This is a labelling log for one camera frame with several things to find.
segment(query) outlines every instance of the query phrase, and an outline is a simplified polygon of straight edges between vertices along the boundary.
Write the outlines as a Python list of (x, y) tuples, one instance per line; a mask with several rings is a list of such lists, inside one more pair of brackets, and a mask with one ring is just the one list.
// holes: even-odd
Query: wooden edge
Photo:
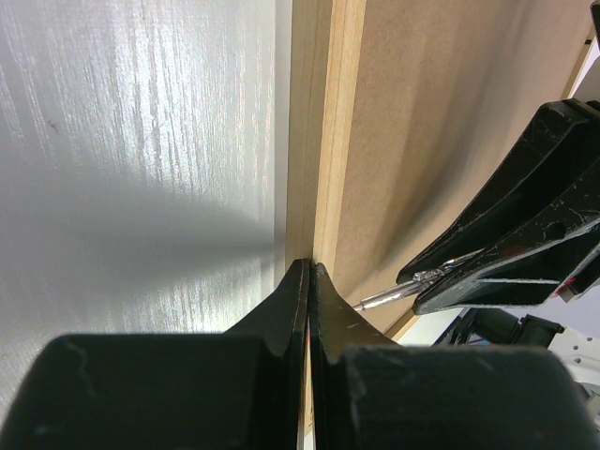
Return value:
[(566, 86), (562, 91), (562, 98), (570, 98), (573, 96), (573, 88), (575, 87), (575, 83), (581, 75), (581, 70), (583, 70), (585, 62), (588, 60), (588, 57), (592, 52), (592, 43), (595, 36), (595, 28), (592, 26), (590, 28), (590, 33), (588, 33), (588, 36), (586, 37), (586, 40), (584, 41), (583, 46), (581, 47), (581, 52), (579, 52), (577, 61), (573, 66), (573, 71), (571, 72), (571, 75), (569, 76), (569, 79), (566, 82)]
[[(333, 274), (366, 0), (292, 3), (286, 266)], [(312, 428), (307, 377), (305, 434)]]
[(385, 335), (398, 342), (404, 334), (419, 320), (419, 316), (414, 315), (413, 310), (409, 309), (402, 314), (392, 325), (385, 331)]

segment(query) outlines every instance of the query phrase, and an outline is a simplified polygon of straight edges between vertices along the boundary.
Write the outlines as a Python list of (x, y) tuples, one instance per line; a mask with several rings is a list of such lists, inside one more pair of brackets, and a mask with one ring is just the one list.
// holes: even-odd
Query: white wall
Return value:
[(0, 419), (57, 335), (222, 330), (272, 291), (277, 3), (0, 0)]

